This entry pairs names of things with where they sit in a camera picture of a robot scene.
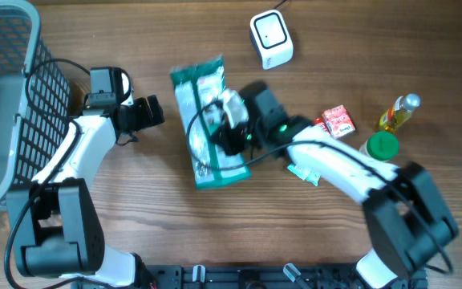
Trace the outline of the green 3M gloves package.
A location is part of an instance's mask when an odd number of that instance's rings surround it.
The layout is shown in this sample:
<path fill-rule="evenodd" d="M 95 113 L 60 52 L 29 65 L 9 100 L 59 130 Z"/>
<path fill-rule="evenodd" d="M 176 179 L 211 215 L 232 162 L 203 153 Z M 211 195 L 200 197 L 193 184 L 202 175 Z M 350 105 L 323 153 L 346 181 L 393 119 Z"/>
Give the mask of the green 3M gloves package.
<path fill-rule="evenodd" d="M 251 177 L 241 154 L 228 156 L 210 141 L 212 133 L 225 124 L 226 110 L 215 102 L 237 97 L 225 85 L 225 62 L 222 55 L 170 72 L 174 95 L 197 189 L 215 189 L 244 181 Z"/>

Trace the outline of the red Nescafe coffee stick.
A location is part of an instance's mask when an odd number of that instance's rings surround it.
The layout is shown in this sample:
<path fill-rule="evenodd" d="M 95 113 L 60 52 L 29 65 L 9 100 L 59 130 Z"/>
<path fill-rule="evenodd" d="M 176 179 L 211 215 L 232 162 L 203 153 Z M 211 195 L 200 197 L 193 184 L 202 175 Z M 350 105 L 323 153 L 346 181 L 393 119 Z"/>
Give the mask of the red Nescafe coffee stick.
<path fill-rule="evenodd" d="M 326 122 L 322 117 L 318 117 L 314 120 L 314 125 L 320 127 L 322 131 L 324 131 L 327 134 L 330 134 L 330 131 L 326 125 Z"/>

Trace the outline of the light green plastic sachet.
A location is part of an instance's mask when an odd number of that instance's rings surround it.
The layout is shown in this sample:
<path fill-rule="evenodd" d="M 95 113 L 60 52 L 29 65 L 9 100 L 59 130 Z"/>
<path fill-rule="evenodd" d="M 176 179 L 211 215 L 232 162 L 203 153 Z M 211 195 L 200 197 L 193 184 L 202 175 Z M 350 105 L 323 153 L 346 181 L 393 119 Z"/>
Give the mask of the light green plastic sachet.
<path fill-rule="evenodd" d="M 318 182 L 321 177 L 319 173 L 316 173 L 311 169 L 303 168 L 294 164 L 289 165 L 287 169 L 301 180 L 307 181 L 314 186 L 318 186 Z"/>

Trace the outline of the red tissue pack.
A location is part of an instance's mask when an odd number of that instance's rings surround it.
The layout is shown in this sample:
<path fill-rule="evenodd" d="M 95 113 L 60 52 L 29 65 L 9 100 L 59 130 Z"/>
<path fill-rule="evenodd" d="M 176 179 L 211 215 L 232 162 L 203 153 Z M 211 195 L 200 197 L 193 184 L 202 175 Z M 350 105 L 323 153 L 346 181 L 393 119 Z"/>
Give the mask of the red tissue pack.
<path fill-rule="evenodd" d="M 343 105 L 327 109 L 322 114 L 323 120 L 334 139 L 353 133 L 356 127 Z"/>

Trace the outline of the green lid jar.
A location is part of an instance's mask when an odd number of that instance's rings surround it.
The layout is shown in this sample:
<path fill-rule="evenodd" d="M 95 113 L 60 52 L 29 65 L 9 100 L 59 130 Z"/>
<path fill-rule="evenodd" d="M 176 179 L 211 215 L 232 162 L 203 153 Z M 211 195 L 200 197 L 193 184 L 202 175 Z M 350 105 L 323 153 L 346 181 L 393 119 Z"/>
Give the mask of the green lid jar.
<path fill-rule="evenodd" d="M 389 161 L 399 154 L 399 141 L 390 132 L 377 132 L 362 144 L 359 151 L 377 161 Z"/>

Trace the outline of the yellow oil bottle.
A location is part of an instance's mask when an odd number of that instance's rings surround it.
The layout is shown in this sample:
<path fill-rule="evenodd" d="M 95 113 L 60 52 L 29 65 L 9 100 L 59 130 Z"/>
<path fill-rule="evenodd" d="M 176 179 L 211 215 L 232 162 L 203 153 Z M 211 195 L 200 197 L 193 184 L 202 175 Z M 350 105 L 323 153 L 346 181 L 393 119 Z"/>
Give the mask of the yellow oil bottle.
<path fill-rule="evenodd" d="M 400 96 L 394 104 L 381 115 L 377 129 L 382 132 L 395 133 L 413 112 L 420 106 L 420 97 L 415 93 Z"/>

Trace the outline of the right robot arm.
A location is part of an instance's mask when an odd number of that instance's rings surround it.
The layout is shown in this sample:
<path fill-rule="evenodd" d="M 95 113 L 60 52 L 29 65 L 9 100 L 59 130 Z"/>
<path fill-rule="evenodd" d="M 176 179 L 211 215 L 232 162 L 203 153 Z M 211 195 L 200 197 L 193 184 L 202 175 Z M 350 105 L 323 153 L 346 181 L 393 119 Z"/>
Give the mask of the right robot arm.
<path fill-rule="evenodd" d="M 239 92 L 225 89 L 205 97 L 205 112 L 223 120 L 210 140 L 233 156 L 249 147 L 287 157 L 319 173 L 361 205 L 372 248 L 355 265 L 372 288 L 409 279 L 441 255 L 459 227 L 432 175 L 410 162 L 399 167 L 377 161 L 326 134 L 304 116 L 291 116 L 266 83 L 257 81 Z"/>

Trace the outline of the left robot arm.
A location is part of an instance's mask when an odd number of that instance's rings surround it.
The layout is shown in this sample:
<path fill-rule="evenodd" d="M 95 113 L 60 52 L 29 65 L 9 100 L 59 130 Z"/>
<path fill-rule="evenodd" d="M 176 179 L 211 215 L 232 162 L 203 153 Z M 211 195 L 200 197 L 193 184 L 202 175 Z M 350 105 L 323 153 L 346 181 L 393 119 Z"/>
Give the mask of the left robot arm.
<path fill-rule="evenodd" d="M 65 118 L 68 133 L 29 185 L 7 194 L 10 235 L 3 257 L 11 287 L 11 267 L 25 277 L 59 279 L 103 288 L 155 288 L 141 257 L 106 244 L 89 187 L 108 151 L 122 135 L 164 123 L 156 96 L 134 100 L 132 79 L 118 67 L 88 72 L 91 92 L 79 116 Z"/>

